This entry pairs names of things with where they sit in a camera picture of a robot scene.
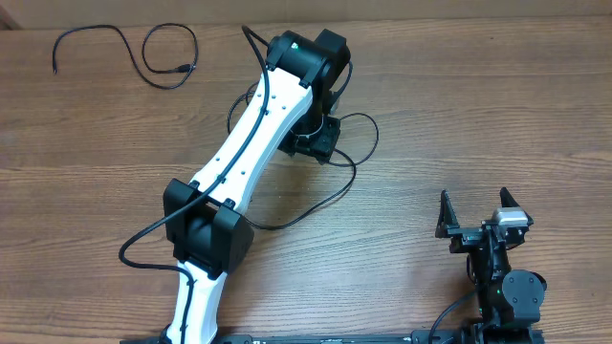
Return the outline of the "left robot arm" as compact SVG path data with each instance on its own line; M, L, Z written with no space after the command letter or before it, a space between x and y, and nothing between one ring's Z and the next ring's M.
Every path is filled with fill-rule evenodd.
M166 237L180 269L172 322L163 343L210 343L226 278L244 260L254 231L251 196L276 151L330 160L340 134L332 117L350 69L345 37L323 30L315 40L286 31L274 37L252 99L213 158L188 183L163 195Z

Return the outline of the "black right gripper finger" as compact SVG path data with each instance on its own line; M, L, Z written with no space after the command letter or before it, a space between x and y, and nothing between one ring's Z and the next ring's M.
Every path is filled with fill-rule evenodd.
M502 207L519 207L518 202L506 187L500 189L499 196Z
M451 238L458 235L460 225L452 207L449 194L441 192L440 211L435 229L436 238Z

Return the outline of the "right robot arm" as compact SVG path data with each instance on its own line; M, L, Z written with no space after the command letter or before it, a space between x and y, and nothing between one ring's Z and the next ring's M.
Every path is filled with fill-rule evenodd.
M525 242L533 218L505 187L499 192L501 206L478 227L459 225L450 196L441 192L435 229L437 238L450 239L451 253L467 255L467 275L474 290L449 305L436 318L427 335L429 343L542 343L541 331L532 326L540 320L547 290L538 273L513 269L508 252ZM444 318L475 298L479 316L468 319L456 331L441 331Z

